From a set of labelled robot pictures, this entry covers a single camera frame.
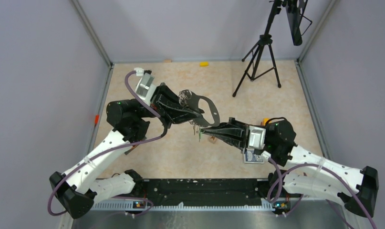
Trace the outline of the metal key holder plate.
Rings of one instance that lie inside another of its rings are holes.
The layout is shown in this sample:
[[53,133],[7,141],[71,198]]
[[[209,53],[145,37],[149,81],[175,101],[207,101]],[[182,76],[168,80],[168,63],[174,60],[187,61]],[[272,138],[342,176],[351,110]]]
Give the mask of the metal key holder plate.
[[[180,91],[178,97],[179,103],[181,105],[186,106],[190,110],[193,110],[195,113],[198,113],[198,117],[192,120],[193,124],[200,127],[212,127],[218,126],[220,124],[219,112],[215,104],[209,98],[202,95],[197,95],[189,89]],[[208,111],[205,111],[199,106],[200,101],[204,101],[208,105]],[[213,119],[211,122],[204,117],[205,113],[211,115]]]

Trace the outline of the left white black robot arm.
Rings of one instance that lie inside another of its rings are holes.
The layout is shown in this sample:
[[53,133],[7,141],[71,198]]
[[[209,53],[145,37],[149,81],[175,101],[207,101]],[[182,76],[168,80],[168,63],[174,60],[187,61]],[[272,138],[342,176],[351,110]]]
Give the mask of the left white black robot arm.
[[133,170],[117,176],[100,179],[100,174],[119,156],[130,153],[141,144],[146,144],[150,123],[148,118],[157,118],[163,126],[163,134],[175,124],[192,122],[208,127],[199,101],[207,98],[190,90],[175,94],[164,83],[138,83],[129,88],[133,99],[110,102],[106,107],[107,121],[112,130],[106,138],[77,165],[63,173],[54,172],[50,178],[56,198],[64,211],[78,219],[90,211],[94,204],[129,194],[140,196],[143,191],[141,177]]

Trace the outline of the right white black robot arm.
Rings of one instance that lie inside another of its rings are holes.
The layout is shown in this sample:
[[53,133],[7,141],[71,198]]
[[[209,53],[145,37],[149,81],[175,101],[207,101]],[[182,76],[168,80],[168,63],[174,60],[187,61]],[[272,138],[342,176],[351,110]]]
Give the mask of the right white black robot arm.
[[264,160],[281,166],[271,181],[277,197],[285,193],[308,195],[344,206],[365,218],[375,213],[379,190],[378,172],[341,165],[312,153],[295,143],[296,133],[284,118],[273,118],[264,125],[249,125],[235,118],[219,126],[202,128],[201,134],[217,138],[241,150],[253,150]]

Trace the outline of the orange object behind right arm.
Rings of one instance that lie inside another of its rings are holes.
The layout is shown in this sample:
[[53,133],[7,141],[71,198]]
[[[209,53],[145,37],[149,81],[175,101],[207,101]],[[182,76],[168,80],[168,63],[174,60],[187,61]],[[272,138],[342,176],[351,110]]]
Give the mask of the orange object behind right arm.
[[263,120],[262,120],[262,125],[267,125],[268,123],[270,122],[270,118],[264,118]]

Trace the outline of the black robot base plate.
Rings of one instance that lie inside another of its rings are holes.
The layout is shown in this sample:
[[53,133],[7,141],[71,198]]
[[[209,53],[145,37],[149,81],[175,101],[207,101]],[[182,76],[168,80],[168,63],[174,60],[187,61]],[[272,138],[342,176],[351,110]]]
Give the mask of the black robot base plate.
[[137,181],[124,197],[146,198],[155,207],[260,206],[276,180],[276,172],[267,178],[152,178]]

